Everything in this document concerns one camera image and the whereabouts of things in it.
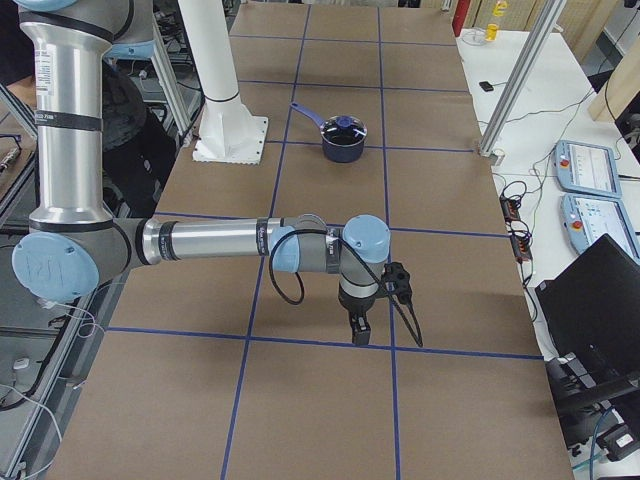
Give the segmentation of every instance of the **yellow bottle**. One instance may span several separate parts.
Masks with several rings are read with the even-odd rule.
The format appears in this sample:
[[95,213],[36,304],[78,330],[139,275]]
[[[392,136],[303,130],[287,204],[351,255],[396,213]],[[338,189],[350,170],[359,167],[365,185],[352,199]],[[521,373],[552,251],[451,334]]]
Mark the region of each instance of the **yellow bottle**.
[[491,20],[487,25],[487,31],[484,35],[484,39],[487,42],[493,42],[498,36],[498,30],[500,29],[500,20],[504,17],[504,13],[509,7],[506,0],[497,0],[493,11],[491,12]]

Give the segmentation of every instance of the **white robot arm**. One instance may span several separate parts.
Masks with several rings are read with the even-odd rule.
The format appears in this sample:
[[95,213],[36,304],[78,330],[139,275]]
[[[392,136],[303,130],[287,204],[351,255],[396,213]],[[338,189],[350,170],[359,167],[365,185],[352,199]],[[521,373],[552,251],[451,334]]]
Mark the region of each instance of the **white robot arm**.
[[[410,306],[406,272],[398,264],[385,270],[390,232],[376,217],[355,217],[343,229],[327,228],[313,215],[192,223],[114,219],[101,197],[101,60],[114,46],[151,56],[151,0],[15,1],[35,45],[38,93],[41,205],[29,217],[31,233],[13,252],[14,272],[31,292],[67,302],[162,260],[270,255],[270,270],[340,275],[338,298],[358,345],[369,341],[366,311],[377,296],[391,296],[387,282],[406,284],[403,303]],[[224,40],[228,46],[226,27]],[[227,84],[237,88],[230,51],[228,62],[233,78]],[[421,345],[419,327],[414,338]]]

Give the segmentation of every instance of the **blue handle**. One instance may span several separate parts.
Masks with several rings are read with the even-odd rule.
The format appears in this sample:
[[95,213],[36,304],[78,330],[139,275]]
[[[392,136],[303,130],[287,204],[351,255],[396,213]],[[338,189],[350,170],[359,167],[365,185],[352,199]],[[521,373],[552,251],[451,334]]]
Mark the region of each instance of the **blue handle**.
[[309,110],[307,107],[303,107],[295,102],[291,103],[291,108],[293,108],[296,112],[299,112],[307,117],[309,117],[313,122],[318,126],[318,128],[322,128],[324,125],[324,118],[318,115],[313,110]]

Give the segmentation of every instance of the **white desk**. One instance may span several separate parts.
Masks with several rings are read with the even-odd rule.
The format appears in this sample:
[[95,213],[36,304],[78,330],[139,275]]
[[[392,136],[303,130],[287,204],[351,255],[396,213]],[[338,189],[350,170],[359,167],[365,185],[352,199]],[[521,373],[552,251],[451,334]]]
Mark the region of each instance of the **white desk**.
[[[484,92],[478,83],[488,81],[497,84],[508,80],[527,33],[501,31],[496,42],[473,46],[463,41],[465,32],[463,30],[462,36],[458,39],[458,49],[463,59],[469,90],[473,95],[480,129],[484,131],[486,123],[483,122],[488,122],[491,118],[504,86],[496,86],[493,92]],[[526,113],[540,110],[561,110],[582,100],[590,87],[562,36],[554,33],[538,59],[509,118],[518,118]],[[615,125],[591,120],[587,108],[594,98],[595,93],[579,106],[575,119],[562,138],[609,146],[615,152],[620,152],[617,163],[618,173],[640,176],[640,166],[626,143],[619,140],[620,132]],[[529,190],[538,188],[539,183],[532,174],[531,167],[534,162],[545,158],[551,151],[576,109],[578,109],[577,106],[561,113],[529,115],[523,120],[507,124],[496,143],[496,147],[504,150],[506,156],[500,166],[494,167],[494,173],[500,174],[507,183],[522,180]],[[540,171],[544,170],[545,164],[546,162],[538,164]],[[532,245],[534,274],[530,282],[531,286],[536,286],[545,279],[555,278],[577,257],[564,230],[560,210],[560,199],[564,192],[558,186],[552,166],[550,162],[549,178],[542,190],[535,222],[534,210],[538,204],[539,194],[526,195],[520,210],[522,219],[531,228],[535,226]],[[500,192],[504,181],[496,176],[495,182],[496,189]],[[640,230],[640,182],[623,181],[622,187],[622,198],[631,221],[635,230]],[[517,187],[513,187],[513,191],[510,190],[508,193],[518,193]],[[524,268],[525,274],[528,274],[530,265],[525,264]],[[542,353],[549,358],[553,353],[552,347],[549,347],[550,341],[546,328],[540,322],[536,324],[536,333]],[[572,460],[572,463],[577,464],[586,458],[588,455],[583,454]],[[636,453],[617,463],[596,462],[595,473],[596,478],[604,475],[637,475],[640,473],[640,454]],[[586,479],[588,476],[588,469],[575,473],[576,479]]]

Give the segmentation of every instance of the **label on robot arm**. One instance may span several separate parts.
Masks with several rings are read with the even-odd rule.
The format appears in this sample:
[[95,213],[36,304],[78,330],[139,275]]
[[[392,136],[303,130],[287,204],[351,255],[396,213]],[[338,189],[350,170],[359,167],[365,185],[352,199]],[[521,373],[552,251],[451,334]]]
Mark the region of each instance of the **label on robot arm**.
[[53,95],[53,51],[36,50],[36,94]]

